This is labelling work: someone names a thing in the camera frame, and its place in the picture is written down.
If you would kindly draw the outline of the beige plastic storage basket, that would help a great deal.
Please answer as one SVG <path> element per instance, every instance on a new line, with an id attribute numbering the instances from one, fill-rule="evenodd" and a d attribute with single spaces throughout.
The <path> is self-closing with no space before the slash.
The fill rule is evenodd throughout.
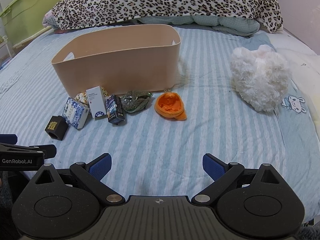
<path id="1" fill-rule="evenodd" d="M 180 45 L 170 25 L 113 27 L 74 38 L 52 66 L 71 97 L 97 86 L 110 94 L 156 92 L 175 85 Z"/>

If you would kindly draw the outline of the light green quilt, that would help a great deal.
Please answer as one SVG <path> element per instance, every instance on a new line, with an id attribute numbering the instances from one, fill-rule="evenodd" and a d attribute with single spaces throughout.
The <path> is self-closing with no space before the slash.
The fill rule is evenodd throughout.
<path id="1" fill-rule="evenodd" d="M 143 24 L 184 25 L 198 24 L 211 27 L 214 31 L 236 36 L 248 37 L 260 29 L 260 23 L 254 19 L 218 16 L 148 16 L 137 19 Z"/>

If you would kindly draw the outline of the green plastic storage box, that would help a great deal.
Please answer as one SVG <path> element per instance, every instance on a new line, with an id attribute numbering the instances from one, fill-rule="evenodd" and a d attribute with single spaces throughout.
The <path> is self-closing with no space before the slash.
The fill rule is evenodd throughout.
<path id="1" fill-rule="evenodd" d="M 13 0 L 1 12 L 1 20 L 12 45 L 40 33 L 44 15 L 61 0 Z"/>

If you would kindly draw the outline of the dark colourful card box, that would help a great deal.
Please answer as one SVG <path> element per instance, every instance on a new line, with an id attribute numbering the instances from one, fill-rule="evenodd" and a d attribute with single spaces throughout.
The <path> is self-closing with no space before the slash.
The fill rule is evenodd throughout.
<path id="1" fill-rule="evenodd" d="M 120 97 L 112 94 L 106 99 L 106 110 L 108 122 L 118 125 L 125 120 Z"/>

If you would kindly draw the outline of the blue striped bed sheet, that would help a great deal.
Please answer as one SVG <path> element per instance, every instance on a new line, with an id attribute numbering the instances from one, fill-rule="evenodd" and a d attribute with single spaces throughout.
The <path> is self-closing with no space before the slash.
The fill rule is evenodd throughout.
<path id="1" fill-rule="evenodd" d="M 88 118 L 54 140 L 45 126 L 60 115 L 68 99 L 51 61 L 84 30 L 42 34 L 1 70 L 1 133 L 15 134 L 20 145 L 54 144 L 56 168 L 112 156 L 103 182 L 123 196 L 193 196 L 211 183 L 202 169 L 206 153 L 247 168 L 271 163 L 304 204 L 305 219 L 319 214 L 319 148 L 307 105 L 289 104 L 265 114 L 245 103 L 231 83 L 229 57 L 236 47 L 270 44 L 264 32 L 243 38 L 195 26 L 178 28 L 181 37 L 174 91 L 187 119 L 167 120 L 153 105 L 127 114 L 120 125 Z"/>

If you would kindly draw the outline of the orange plush hat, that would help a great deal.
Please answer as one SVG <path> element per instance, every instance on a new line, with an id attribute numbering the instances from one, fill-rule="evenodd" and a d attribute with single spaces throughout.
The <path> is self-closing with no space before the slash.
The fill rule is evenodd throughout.
<path id="1" fill-rule="evenodd" d="M 156 100 L 154 109 L 164 118 L 178 121 L 187 120 L 184 103 L 177 93 L 166 92 L 161 94 Z"/>

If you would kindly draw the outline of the white pillow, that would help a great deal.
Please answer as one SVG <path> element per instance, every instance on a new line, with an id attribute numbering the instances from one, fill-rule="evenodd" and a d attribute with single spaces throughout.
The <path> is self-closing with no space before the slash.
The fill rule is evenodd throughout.
<path id="1" fill-rule="evenodd" d="M 319 55 L 285 31 L 268 34 L 268 37 L 277 52 L 289 62 L 293 82 L 306 96 L 311 118 L 319 132 Z"/>

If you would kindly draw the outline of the white product box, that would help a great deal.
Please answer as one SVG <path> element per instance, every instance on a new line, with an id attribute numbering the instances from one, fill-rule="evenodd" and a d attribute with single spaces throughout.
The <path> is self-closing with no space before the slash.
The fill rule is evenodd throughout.
<path id="1" fill-rule="evenodd" d="M 105 116 L 107 112 L 102 88 L 98 86 L 87 89 L 86 94 L 92 118 Z"/>

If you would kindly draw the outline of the yellow floral small packet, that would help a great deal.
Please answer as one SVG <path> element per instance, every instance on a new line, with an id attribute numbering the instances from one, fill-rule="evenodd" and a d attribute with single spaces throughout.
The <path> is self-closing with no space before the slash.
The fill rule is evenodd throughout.
<path id="1" fill-rule="evenodd" d="M 77 94 L 75 97 L 75 100 L 79 103 L 84 104 L 84 105 L 89 105 L 86 92 L 82 92 L 82 93 Z"/>

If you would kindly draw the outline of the pink pillow under blanket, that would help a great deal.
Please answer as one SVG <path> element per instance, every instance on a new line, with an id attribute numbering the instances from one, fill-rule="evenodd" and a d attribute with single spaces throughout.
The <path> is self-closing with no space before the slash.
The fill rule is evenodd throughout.
<path id="1" fill-rule="evenodd" d="M 51 27 L 57 29 L 56 21 L 51 10 L 49 10 L 43 17 L 42 25 L 44 27 Z"/>

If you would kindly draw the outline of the white fluffy plush toy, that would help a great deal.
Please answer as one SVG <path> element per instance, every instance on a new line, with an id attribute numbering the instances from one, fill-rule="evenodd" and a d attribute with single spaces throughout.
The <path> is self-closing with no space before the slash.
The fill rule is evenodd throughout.
<path id="1" fill-rule="evenodd" d="M 236 91 L 257 112 L 273 111 L 289 89 L 287 60 L 266 44 L 257 50 L 235 48 L 230 68 Z"/>

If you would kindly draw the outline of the leopard print blanket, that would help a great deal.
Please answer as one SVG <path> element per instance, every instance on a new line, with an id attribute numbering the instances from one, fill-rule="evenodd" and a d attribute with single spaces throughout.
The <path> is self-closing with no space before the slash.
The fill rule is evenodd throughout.
<path id="1" fill-rule="evenodd" d="M 275 33 L 283 26 L 277 0 L 61 0 L 51 10 L 61 30 L 98 27 L 149 16 L 218 16 L 259 20 Z"/>

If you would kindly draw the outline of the white side shelf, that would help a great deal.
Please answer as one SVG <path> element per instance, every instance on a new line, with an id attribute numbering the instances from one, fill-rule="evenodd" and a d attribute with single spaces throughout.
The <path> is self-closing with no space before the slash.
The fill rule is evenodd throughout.
<path id="1" fill-rule="evenodd" d="M 3 63 L 7 59 L 12 59 L 14 57 L 14 52 L 12 51 L 9 40 L 7 36 L 1 36 L 1 63 Z"/>

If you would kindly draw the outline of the black cube box gold character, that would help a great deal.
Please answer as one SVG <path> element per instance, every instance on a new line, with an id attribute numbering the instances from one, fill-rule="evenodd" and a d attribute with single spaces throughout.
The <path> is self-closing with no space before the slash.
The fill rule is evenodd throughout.
<path id="1" fill-rule="evenodd" d="M 64 117 L 52 116 L 50 121 L 48 122 L 45 132 L 52 138 L 59 141 L 64 139 L 64 136 L 67 132 L 68 124 Z"/>

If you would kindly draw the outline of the blue white porcelain pattern box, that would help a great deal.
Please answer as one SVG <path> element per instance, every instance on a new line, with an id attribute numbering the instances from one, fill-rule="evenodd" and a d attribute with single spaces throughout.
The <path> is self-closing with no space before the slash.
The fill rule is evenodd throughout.
<path id="1" fill-rule="evenodd" d="M 69 97 L 64 106 L 62 117 L 67 124 L 80 130 L 84 127 L 88 114 L 89 108 L 86 105 Z"/>

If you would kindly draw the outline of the green foil snack packet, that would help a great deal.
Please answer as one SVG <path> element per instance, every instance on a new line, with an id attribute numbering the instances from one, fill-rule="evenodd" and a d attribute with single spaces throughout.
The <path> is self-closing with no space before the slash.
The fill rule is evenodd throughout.
<path id="1" fill-rule="evenodd" d="M 146 91 L 128 91 L 121 99 L 123 109 L 127 113 L 140 112 L 148 106 L 152 93 Z"/>

